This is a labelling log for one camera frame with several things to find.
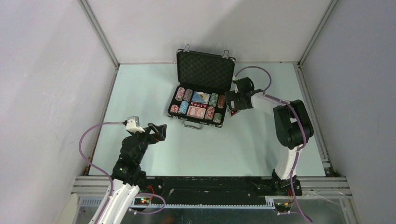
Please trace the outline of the black poker set case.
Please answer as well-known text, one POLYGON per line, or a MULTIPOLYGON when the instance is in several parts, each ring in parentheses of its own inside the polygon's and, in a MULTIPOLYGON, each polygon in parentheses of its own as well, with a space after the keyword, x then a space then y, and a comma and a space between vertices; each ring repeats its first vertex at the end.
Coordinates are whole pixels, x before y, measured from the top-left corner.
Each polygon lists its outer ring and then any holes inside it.
POLYGON ((192 89, 193 92, 201 91, 204 93, 225 95, 225 92, 231 88, 235 58, 228 55, 228 50, 225 50, 223 55, 215 55, 191 51, 188 48, 179 49, 176 57, 178 86, 167 109, 167 115, 181 119, 182 121, 200 124, 199 129, 202 129, 205 125, 221 128, 226 114, 226 105, 223 109, 215 106, 215 113, 222 114, 220 124, 213 122, 213 120, 189 117, 186 114, 170 113, 170 108, 171 105, 180 106, 183 101, 175 100, 176 91, 179 87, 183 87, 185 90, 192 89))

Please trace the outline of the red playing card deck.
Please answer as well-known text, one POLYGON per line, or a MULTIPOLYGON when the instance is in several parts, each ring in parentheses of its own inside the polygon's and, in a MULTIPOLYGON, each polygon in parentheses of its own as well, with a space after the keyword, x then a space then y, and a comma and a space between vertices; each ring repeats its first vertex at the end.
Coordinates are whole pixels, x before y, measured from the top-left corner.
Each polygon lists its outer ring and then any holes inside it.
POLYGON ((204 119, 205 113, 206 113, 205 108, 189 106, 186 115, 197 119, 204 119))

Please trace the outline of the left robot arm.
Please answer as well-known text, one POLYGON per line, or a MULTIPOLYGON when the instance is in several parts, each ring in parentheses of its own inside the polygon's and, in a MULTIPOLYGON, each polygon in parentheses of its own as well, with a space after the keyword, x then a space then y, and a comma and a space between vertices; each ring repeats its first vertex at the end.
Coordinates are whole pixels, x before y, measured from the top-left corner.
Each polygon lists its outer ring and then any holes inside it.
POLYGON ((107 174, 109 187, 90 220, 91 224, 121 223, 132 200, 148 188, 146 172, 140 167, 148 146, 166 139, 166 124, 156 126, 149 123, 145 128, 131 127, 127 121, 122 124, 130 135, 121 142, 120 154, 112 174, 107 174))

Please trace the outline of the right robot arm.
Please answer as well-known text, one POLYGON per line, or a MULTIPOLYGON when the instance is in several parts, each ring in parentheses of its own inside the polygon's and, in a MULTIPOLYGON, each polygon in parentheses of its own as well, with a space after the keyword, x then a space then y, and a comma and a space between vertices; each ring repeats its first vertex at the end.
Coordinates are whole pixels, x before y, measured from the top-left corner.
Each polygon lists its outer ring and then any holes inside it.
POLYGON ((290 189, 288 179, 293 178, 299 153, 306 146, 314 130, 302 100, 287 101, 271 96, 264 90, 255 89, 248 78, 233 79, 235 89, 225 93, 226 105, 231 114, 247 109, 258 109, 274 118, 276 136, 286 147, 274 169, 277 179, 272 181, 272 190, 284 195, 290 189))

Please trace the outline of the blue playing card box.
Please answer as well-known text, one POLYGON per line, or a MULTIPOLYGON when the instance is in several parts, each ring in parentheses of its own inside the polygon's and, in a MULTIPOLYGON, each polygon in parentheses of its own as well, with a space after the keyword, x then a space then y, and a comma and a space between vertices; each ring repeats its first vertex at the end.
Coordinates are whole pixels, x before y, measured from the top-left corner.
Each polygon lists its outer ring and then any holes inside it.
POLYGON ((209 103, 210 96, 211 96, 210 93, 195 91, 192 95, 191 101, 207 105, 209 103))

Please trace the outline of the white ten chip stack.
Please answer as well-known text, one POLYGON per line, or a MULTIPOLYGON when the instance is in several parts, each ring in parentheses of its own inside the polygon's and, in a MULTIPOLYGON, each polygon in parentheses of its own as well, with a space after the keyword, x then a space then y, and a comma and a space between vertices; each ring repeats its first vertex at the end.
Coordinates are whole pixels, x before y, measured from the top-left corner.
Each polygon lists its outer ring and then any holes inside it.
POLYGON ((188 107, 189 107, 189 102, 188 101, 182 101, 181 104, 180 104, 180 107, 178 109, 178 113, 179 114, 186 114, 187 110, 188 110, 188 107))

